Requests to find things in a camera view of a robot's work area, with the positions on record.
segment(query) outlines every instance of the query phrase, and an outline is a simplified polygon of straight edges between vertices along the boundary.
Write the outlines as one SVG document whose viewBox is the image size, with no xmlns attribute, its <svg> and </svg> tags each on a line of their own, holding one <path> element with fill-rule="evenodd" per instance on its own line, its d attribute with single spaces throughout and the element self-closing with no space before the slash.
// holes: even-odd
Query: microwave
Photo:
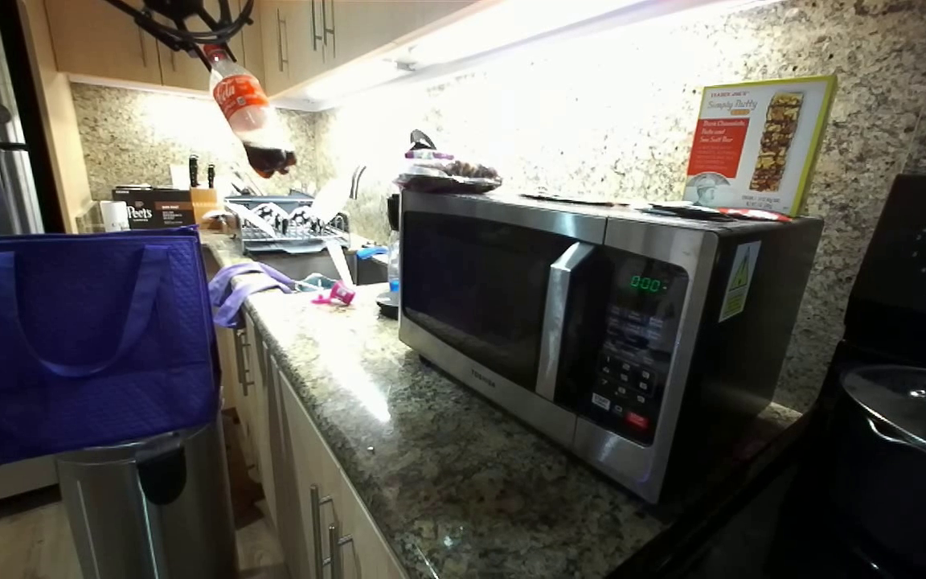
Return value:
<svg viewBox="0 0 926 579">
<path fill-rule="evenodd" d="M 648 505 L 771 401 L 820 217 L 401 191 L 397 336 Z"/>
</svg>

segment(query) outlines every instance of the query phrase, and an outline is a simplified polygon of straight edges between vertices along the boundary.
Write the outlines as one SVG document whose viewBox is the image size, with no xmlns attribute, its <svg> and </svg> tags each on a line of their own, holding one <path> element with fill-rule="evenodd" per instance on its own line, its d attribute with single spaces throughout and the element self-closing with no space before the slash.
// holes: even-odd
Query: trash can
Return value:
<svg viewBox="0 0 926 579">
<path fill-rule="evenodd" d="M 220 420 L 59 457 L 84 579 L 238 574 Z"/>
</svg>

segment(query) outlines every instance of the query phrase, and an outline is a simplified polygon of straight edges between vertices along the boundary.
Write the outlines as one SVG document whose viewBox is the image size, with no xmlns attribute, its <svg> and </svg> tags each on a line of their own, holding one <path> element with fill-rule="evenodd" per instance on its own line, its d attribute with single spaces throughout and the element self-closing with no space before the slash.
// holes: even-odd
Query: granite countertop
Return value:
<svg viewBox="0 0 926 579">
<path fill-rule="evenodd" d="M 244 260 L 202 235 L 215 260 Z M 375 293 L 314 304 L 256 293 L 250 315 L 408 574 L 608 574 L 665 529 L 510 416 L 424 365 Z"/>
</svg>

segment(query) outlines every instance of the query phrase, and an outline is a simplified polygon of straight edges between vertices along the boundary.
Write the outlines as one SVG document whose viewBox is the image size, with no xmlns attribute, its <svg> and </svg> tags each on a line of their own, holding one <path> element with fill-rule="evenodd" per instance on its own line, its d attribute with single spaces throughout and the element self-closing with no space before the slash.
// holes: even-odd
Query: blue bag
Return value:
<svg viewBox="0 0 926 579">
<path fill-rule="evenodd" d="M 197 232 L 0 236 L 0 463 L 208 423 Z"/>
</svg>

